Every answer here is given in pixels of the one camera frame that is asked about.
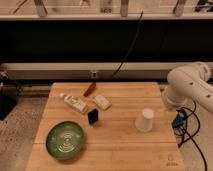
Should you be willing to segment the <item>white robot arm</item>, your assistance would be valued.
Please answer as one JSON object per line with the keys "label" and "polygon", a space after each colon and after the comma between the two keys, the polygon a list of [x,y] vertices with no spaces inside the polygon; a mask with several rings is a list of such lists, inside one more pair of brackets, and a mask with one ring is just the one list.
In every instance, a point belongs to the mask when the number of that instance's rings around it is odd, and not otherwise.
{"label": "white robot arm", "polygon": [[204,62],[194,62],[172,69],[167,75],[168,85],[162,92],[167,123],[176,118],[176,110],[183,107],[188,99],[201,105],[213,114],[213,86],[207,83],[211,70]]}

